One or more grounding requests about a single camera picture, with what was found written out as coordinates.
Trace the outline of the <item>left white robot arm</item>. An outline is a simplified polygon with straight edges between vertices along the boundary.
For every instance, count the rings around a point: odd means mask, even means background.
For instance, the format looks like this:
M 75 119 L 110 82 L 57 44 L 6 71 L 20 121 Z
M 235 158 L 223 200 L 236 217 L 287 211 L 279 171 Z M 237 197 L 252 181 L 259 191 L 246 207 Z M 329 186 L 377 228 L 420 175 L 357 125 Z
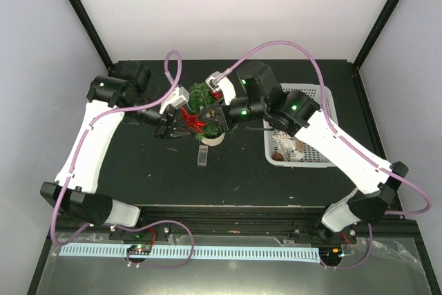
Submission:
M 159 99 L 145 98 L 151 71 L 138 61 L 118 63 L 107 75 L 98 75 L 90 83 L 80 130 L 68 159 L 52 182 L 44 182 L 41 196 L 53 207 L 50 230 L 56 228 L 60 214 L 91 225 L 123 226 L 133 239 L 143 238 L 148 222 L 141 218 L 140 208 L 97 192 L 99 174 L 111 140 L 126 115 L 160 127 L 168 110 L 179 107 L 183 96 L 178 83 L 182 60 L 171 75 L 164 65 L 170 88 Z

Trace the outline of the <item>red star ornament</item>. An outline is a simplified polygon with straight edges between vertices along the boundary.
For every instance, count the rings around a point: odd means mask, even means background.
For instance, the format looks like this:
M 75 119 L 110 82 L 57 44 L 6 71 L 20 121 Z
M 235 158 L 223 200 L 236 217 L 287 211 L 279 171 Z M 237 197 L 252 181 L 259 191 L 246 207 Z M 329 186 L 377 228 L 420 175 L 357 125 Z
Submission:
M 204 122 L 198 119 L 197 115 L 190 114 L 184 107 L 181 108 L 181 120 L 196 133 L 203 134 Z

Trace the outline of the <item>small green christmas tree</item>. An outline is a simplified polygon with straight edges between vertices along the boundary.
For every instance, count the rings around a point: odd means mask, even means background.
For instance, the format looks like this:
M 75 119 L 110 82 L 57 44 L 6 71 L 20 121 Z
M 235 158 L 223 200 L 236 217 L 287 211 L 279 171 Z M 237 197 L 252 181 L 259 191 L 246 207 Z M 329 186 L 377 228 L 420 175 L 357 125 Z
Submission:
M 220 145 L 226 132 L 216 122 L 215 107 L 223 103 L 221 92 L 213 92 L 205 83 L 190 88 L 189 101 L 181 109 L 182 121 L 195 134 L 200 144 Z

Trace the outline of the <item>white plastic basket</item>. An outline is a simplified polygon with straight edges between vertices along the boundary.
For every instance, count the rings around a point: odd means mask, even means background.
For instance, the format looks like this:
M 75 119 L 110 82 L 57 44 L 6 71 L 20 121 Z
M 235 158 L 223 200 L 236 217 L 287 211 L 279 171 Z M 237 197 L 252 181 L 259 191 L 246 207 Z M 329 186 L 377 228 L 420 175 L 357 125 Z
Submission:
M 281 83 L 282 89 L 285 93 L 291 91 L 301 91 L 308 95 L 315 102 L 322 106 L 322 96 L 325 97 L 325 111 L 328 114 L 329 119 L 338 125 L 338 118 L 336 109 L 334 106 L 334 98 L 331 90 L 328 87 L 324 88 L 324 93 L 321 93 L 320 86 L 315 84 L 293 84 L 293 83 Z M 328 168 L 335 167 L 336 165 L 330 161 L 325 155 L 316 149 L 315 145 L 312 145 L 312 134 L 301 133 L 300 137 L 293 136 L 293 141 L 300 141 L 304 147 L 303 151 L 300 151 L 297 147 L 295 150 L 288 150 L 278 146 L 273 140 L 272 135 L 277 130 L 264 132 L 264 148 L 265 157 L 267 161 L 273 166 L 287 167 L 287 168 Z M 285 161 L 277 162 L 271 159 L 271 155 L 274 152 L 283 154 Z

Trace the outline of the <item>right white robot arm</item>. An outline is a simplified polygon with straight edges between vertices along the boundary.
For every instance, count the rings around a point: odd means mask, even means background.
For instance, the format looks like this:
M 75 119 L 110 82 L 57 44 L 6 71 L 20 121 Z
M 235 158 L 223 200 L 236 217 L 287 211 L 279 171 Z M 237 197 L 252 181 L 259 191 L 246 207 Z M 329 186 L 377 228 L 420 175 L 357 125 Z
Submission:
M 205 108 L 198 119 L 226 133 L 236 124 L 263 119 L 272 129 L 309 145 L 339 168 L 354 190 L 330 204 L 314 224 L 317 239 L 329 242 L 344 228 L 378 223 L 388 213 L 408 169 L 373 155 L 331 121 L 325 107 L 302 91 L 285 92 L 271 67 L 261 61 L 241 66 L 237 77 L 245 92 L 237 97 L 231 81 L 214 72 L 205 84 L 222 99 Z

